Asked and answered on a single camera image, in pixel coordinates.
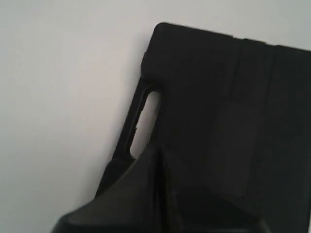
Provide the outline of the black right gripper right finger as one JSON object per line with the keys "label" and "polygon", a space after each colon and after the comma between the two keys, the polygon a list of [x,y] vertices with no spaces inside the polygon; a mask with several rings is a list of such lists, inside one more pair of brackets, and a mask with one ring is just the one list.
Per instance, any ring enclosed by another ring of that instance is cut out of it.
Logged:
{"label": "black right gripper right finger", "polygon": [[201,173],[159,149],[159,198],[165,233],[269,233],[263,218],[213,192]]}

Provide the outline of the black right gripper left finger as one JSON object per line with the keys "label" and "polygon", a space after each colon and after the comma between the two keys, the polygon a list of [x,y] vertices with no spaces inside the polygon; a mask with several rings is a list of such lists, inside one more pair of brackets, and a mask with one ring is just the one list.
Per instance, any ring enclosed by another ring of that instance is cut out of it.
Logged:
{"label": "black right gripper left finger", "polygon": [[130,168],[88,204],[62,216],[54,233],[160,233],[159,148],[149,145]]}

